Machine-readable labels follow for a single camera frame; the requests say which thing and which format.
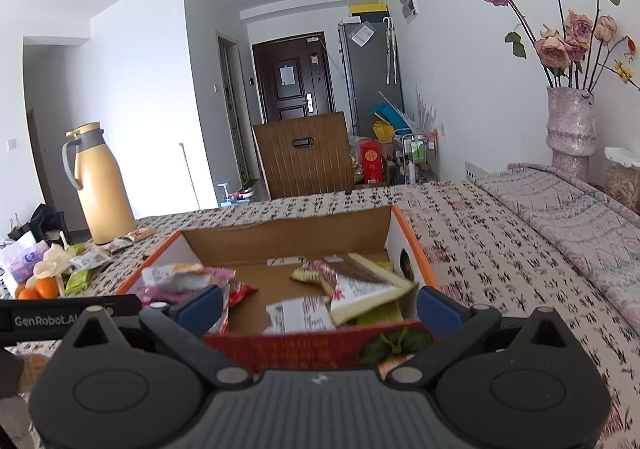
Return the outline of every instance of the orange fruit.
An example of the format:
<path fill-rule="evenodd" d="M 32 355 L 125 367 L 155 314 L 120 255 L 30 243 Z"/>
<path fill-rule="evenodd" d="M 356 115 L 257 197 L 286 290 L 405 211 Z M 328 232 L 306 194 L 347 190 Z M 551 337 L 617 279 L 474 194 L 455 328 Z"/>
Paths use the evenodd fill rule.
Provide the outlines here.
<path fill-rule="evenodd" d="M 40 299 L 38 292 L 30 288 L 25 288 L 18 295 L 18 299 Z"/>
<path fill-rule="evenodd" d="M 20 292 L 22 292 L 22 290 L 24 290 L 25 288 L 27 288 L 27 285 L 25 285 L 25 283 L 20 283 L 20 285 L 18 285 L 18 288 L 15 289 L 14 299 L 18 299 L 18 295 L 20 295 Z"/>
<path fill-rule="evenodd" d="M 56 283 L 55 277 L 46 277 L 44 279 L 38 279 L 34 290 L 43 299 L 55 299 L 60 295 L 58 291 L 58 283 Z"/>

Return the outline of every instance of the vase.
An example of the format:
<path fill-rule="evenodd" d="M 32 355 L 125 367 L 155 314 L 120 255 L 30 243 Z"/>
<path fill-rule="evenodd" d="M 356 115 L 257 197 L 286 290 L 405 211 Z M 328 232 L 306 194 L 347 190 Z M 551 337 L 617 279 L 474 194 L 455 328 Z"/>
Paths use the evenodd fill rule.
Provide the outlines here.
<path fill-rule="evenodd" d="M 552 166 L 586 182 L 589 157 L 596 152 L 593 95 L 573 88 L 548 87 L 546 91 L 546 145 L 554 152 Z"/>

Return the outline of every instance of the thermos lid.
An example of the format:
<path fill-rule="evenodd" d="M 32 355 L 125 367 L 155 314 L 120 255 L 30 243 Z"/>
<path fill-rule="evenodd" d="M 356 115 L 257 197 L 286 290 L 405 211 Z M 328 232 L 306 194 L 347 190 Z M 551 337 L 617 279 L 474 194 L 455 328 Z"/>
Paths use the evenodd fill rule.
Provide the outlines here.
<path fill-rule="evenodd" d="M 79 134 L 86 133 L 89 131 L 93 131 L 94 129 L 100 129 L 100 122 L 89 122 L 89 124 L 84 124 L 74 129 L 73 131 L 67 131 L 67 136 L 78 136 Z"/>

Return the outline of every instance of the gray refrigerator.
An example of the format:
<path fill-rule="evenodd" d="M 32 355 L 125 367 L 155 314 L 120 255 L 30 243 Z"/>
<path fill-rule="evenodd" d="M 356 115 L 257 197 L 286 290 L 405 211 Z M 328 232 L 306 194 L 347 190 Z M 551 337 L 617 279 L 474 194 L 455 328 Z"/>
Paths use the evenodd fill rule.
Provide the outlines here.
<path fill-rule="evenodd" d="M 342 62 L 347 77 L 347 90 L 351 109 L 351 124 L 356 136 L 375 138 L 373 124 L 377 118 L 367 113 L 385 103 L 378 93 L 382 92 L 389 102 L 404 111 L 400 68 L 398 67 L 398 83 L 394 83 L 394 67 L 391 62 L 390 83 L 386 83 L 386 23 L 369 23 L 375 33 L 364 45 L 360 46 L 349 37 L 360 23 L 340 24 L 340 46 Z"/>

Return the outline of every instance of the yellow thermos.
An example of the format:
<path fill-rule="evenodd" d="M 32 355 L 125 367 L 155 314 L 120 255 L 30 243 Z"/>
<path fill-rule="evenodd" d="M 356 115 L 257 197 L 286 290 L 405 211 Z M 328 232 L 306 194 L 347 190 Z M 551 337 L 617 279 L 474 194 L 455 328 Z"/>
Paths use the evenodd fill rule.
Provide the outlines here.
<path fill-rule="evenodd" d="M 66 176 L 78 191 L 94 243 L 102 245 L 136 228 L 122 174 L 113 153 L 104 143 L 99 122 L 69 131 L 62 146 Z M 76 146 L 76 175 L 71 174 L 67 150 Z"/>

